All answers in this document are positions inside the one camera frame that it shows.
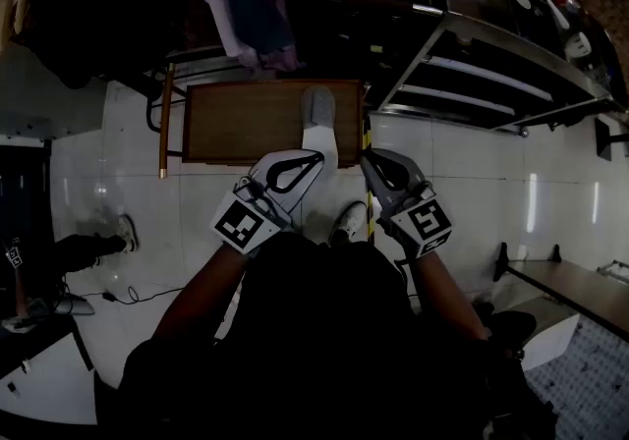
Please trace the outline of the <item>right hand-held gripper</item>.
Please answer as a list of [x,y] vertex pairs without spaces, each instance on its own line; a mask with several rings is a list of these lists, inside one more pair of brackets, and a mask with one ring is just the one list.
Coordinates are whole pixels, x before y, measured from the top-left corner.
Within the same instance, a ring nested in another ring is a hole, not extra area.
[[409,260],[448,241],[452,221],[411,158],[388,149],[369,148],[360,164],[368,188],[381,206],[378,223]]

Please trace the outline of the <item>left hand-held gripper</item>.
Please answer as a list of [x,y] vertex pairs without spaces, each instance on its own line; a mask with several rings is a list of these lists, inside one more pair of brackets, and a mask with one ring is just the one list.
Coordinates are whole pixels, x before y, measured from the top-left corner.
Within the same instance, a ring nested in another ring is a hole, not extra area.
[[[270,238],[293,230],[291,212],[324,166],[316,150],[270,152],[241,177],[218,205],[209,228],[223,243],[253,256]],[[300,169],[292,179],[283,176]]]

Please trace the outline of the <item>grey quilted slipper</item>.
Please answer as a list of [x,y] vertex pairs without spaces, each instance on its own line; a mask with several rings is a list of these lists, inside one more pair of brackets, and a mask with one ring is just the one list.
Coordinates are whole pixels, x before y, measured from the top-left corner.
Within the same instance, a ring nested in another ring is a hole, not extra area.
[[323,154],[323,173],[326,176],[331,176],[338,167],[338,149],[334,132],[335,112],[335,98],[328,87],[313,85],[303,93],[302,148]]

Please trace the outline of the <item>metal shelf rack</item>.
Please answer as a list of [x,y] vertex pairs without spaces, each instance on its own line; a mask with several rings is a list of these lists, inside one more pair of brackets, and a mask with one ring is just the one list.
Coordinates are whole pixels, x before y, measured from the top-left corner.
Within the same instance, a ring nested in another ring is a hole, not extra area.
[[[322,0],[371,110],[525,136],[600,113],[629,116],[610,37],[585,10],[545,0]],[[592,53],[571,59],[582,31]]]

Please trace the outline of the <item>person's right forearm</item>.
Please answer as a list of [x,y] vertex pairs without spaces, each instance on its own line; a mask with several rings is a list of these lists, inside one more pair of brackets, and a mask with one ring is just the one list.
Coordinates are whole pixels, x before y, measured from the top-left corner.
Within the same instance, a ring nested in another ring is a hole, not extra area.
[[466,340],[487,341],[485,326],[434,251],[411,263],[422,313],[442,330]]

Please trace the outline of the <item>person's left forearm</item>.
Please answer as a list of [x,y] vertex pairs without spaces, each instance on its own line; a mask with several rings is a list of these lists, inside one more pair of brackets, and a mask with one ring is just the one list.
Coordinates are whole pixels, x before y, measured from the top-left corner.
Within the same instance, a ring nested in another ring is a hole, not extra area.
[[179,292],[159,321],[154,339],[214,336],[223,322],[250,258],[223,244]]

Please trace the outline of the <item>person's black clothing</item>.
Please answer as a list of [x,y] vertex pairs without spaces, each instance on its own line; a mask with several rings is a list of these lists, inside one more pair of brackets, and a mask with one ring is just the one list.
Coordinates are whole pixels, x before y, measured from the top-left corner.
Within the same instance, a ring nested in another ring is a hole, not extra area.
[[557,417],[494,341],[412,307],[365,242],[281,233],[250,257],[214,336],[153,335],[118,389],[126,439],[554,440]]

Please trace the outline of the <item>black backpack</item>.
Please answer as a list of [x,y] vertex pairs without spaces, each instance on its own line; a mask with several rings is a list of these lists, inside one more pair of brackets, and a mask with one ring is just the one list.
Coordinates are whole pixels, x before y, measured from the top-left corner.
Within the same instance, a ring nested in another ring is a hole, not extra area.
[[496,312],[490,302],[473,304],[489,338],[513,358],[522,359],[524,346],[537,328],[537,320],[528,312],[504,310]]

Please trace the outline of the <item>brown table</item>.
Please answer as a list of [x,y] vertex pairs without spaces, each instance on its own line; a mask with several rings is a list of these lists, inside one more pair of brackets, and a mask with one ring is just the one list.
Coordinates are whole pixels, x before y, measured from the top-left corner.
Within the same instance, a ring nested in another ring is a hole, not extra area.
[[546,260],[512,260],[501,243],[493,280],[509,273],[585,315],[629,344],[629,285],[561,257],[554,246]]

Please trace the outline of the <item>white cup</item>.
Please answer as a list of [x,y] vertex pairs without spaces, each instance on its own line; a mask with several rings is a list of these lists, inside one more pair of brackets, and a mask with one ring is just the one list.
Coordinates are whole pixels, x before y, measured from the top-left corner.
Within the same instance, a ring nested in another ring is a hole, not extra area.
[[565,53],[571,59],[587,57],[592,53],[591,42],[582,31],[576,32],[567,40]]

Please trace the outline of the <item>long white utensil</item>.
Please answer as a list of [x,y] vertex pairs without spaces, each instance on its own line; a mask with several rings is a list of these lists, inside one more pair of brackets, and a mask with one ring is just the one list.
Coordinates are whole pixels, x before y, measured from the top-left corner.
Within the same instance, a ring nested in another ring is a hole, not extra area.
[[556,7],[552,0],[545,0],[547,5],[549,6],[551,12],[553,13],[556,21],[559,23],[559,26],[563,30],[569,30],[570,24],[565,18],[565,16],[561,13],[561,11]]

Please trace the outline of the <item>black hanging garments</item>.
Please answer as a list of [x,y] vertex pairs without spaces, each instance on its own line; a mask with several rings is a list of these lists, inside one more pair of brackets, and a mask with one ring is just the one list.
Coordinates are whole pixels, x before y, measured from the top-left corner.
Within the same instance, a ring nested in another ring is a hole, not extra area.
[[0,55],[26,47],[66,87],[143,74],[186,46],[189,0],[0,0]]

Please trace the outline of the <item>dotted white mat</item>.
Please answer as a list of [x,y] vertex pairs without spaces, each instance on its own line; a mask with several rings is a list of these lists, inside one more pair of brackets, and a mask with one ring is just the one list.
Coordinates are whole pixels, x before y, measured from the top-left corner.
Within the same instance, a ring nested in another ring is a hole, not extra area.
[[525,372],[557,414],[555,440],[629,440],[629,343],[582,317],[566,351]]

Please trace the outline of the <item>black metal rack frame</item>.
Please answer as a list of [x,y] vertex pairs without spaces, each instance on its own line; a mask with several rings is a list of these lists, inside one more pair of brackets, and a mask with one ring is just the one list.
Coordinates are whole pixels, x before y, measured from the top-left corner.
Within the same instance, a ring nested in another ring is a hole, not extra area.
[[162,64],[150,71],[149,78],[153,81],[153,84],[149,87],[149,91],[141,91],[141,94],[146,97],[146,125],[152,132],[160,132],[160,127],[153,123],[152,113],[154,109],[161,107],[159,99],[163,95],[163,90],[166,84],[167,68],[170,65],[174,68],[181,65],[191,68],[196,63],[206,65],[206,68],[201,71],[188,72],[186,74],[175,73],[173,80],[187,80],[242,68],[237,59],[229,57],[225,50],[218,46],[178,52],[167,56]]

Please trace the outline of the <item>black metal bracket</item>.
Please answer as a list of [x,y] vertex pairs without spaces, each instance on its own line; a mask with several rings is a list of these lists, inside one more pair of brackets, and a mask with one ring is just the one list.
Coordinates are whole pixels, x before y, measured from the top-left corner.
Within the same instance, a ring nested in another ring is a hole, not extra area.
[[597,156],[606,161],[612,160],[611,146],[613,144],[629,141],[629,133],[612,135],[608,124],[600,119],[595,119],[595,133]]

